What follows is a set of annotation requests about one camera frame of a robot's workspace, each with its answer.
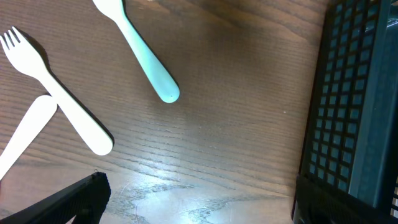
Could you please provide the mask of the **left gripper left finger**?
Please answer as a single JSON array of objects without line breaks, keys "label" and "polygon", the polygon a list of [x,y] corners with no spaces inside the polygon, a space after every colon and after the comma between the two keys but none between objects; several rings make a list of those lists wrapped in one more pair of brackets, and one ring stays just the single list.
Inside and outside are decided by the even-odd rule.
[{"label": "left gripper left finger", "polygon": [[95,172],[1,220],[2,224],[99,223],[111,196],[104,172]]}]

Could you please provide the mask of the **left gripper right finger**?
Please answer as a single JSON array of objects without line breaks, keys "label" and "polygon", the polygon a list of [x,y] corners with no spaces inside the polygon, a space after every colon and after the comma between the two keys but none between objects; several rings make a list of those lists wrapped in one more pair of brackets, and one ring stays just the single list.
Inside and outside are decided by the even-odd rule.
[{"label": "left gripper right finger", "polygon": [[299,175],[291,218],[294,223],[397,224],[397,218],[329,185]]}]

